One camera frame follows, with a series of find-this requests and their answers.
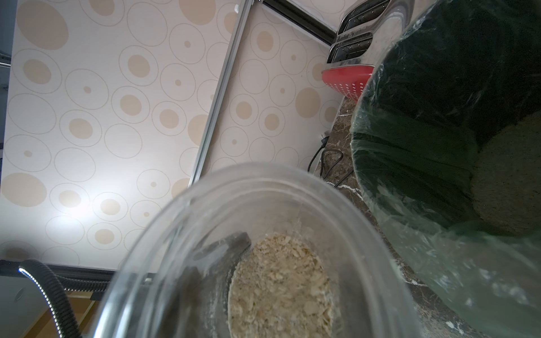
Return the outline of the red-lid oatmeal jar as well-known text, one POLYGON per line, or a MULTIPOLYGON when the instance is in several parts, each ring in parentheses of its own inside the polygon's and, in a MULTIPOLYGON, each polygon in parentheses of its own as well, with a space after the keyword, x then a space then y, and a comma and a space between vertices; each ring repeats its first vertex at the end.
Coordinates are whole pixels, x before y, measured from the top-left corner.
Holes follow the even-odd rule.
POLYGON ((369 220, 298 169, 244 163, 182 192, 137 236, 94 337, 419 337, 369 220))

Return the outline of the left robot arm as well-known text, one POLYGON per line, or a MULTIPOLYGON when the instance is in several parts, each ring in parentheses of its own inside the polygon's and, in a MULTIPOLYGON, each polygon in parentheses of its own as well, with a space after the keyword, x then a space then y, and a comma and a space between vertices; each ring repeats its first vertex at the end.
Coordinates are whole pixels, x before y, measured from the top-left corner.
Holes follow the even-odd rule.
POLYGON ((70 268, 48 266, 35 259, 21 262, 1 260, 1 275, 24 276, 31 280, 45 298, 60 337, 83 336, 76 315, 68 300, 68 292, 105 293, 113 273, 92 274, 82 269, 83 278, 75 276, 70 268))

